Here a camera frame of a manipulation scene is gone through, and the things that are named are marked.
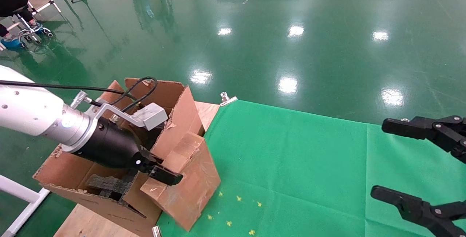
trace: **green backdrop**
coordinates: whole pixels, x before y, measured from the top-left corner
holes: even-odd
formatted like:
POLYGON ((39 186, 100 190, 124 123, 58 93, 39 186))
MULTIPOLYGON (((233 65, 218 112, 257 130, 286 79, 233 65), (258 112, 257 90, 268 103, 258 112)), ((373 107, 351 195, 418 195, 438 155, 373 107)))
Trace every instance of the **green backdrop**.
POLYGON ((189 233, 163 214, 165 236, 431 237, 371 187, 433 205, 466 199, 466 165, 378 125, 237 101, 205 138, 222 183, 189 233))

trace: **green epoxy floor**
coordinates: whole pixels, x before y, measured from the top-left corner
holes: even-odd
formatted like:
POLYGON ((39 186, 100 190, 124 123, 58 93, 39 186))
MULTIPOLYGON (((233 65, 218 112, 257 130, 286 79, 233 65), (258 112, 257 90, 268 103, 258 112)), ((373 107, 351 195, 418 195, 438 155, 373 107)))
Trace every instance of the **green epoxy floor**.
MULTIPOLYGON (((2 65, 55 84, 106 87, 149 75, 190 84, 199 101, 218 103, 227 91, 367 123, 466 115, 464 0, 57 3, 64 18, 42 13, 56 37, 30 52, 1 52, 2 65)), ((67 103, 75 96, 56 93, 67 103)), ((55 143, 5 129, 0 141, 0 174, 38 190, 31 176, 55 143)), ((18 236, 52 236, 73 206, 48 197, 18 236)), ((0 232, 24 207, 0 193, 0 232)))

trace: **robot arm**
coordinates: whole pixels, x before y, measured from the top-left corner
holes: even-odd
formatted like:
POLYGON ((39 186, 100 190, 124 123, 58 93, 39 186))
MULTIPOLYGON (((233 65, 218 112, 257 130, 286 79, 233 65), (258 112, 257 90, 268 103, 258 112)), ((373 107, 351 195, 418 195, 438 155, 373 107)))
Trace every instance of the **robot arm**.
MULTIPOLYGON (((4 66, 0 66, 0 80, 33 83, 4 66)), ((0 84, 0 126, 53 139, 62 144, 63 151, 106 167, 136 168, 168 185, 181 181, 183 176, 162 167, 162 160, 137 143, 133 133, 102 117, 105 111, 112 111, 150 131, 168 119, 163 108, 151 103, 129 115, 97 99, 101 106, 91 106, 81 112, 75 109, 81 101, 92 100, 81 91, 72 106, 68 106, 44 88, 0 84)))

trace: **cardboard piece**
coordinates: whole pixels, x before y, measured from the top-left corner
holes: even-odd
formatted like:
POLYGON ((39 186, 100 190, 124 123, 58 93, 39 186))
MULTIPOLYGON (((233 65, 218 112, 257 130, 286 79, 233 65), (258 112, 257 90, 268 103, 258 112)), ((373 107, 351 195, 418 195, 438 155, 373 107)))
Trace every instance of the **cardboard piece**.
MULTIPOLYGON (((129 78, 125 80, 125 84, 129 88, 137 80, 129 78)), ((134 88, 132 95, 141 98, 153 85, 153 82, 141 82, 134 88)), ((123 90, 117 81, 113 81, 109 88, 123 90)), ((101 96, 106 101, 114 101, 118 97, 120 97, 119 94, 108 92, 104 92, 101 96)), ((166 158, 187 132, 190 131, 200 136, 205 133, 188 86, 183 86, 178 82, 158 81, 158 86, 153 94, 142 101, 144 104, 150 102, 162 106, 169 116, 163 131, 151 150, 153 154, 166 158)), ((122 109, 130 103, 131 100, 125 98, 115 106, 122 109)), ((104 114, 104 117, 109 118, 111 115, 108 112, 104 114)), ((141 134, 140 129, 132 127, 126 121, 121 122, 120 125, 132 130, 140 141, 145 141, 145 135, 141 134)), ((76 155, 63 152, 59 145, 33 177, 40 182, 42 187, 93 210, 130 232, 140 237, 153 237, 151 228, 157 223, 161 209, 151 197, 140 190, 148 180, 146 174, 139 172, 134 177, 130 189, 123 195, 120 202, 98 196, 98 189, 87 187, 86 184, 93 174, 121 178, 126 173, 127 170, 106 168, 76 155)))
POLYGON ((189 231, 220 184, 204 138, 187 132, 162 165, 183 174, 181 182, 169 187, 155 179, 148 179, 141 191, 189 231))

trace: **wooden platform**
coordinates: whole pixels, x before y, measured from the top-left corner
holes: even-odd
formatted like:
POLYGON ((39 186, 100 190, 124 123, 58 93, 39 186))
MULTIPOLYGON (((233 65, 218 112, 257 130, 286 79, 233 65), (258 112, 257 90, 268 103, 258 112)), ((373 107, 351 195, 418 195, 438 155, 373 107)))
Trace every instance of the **wooden platform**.
MULTIPOLYGON (((196 102, 204 128, 207 130, 220 107, 196 102)), ((77 204, 54 237, 138 237, 123 227, 77 204)))

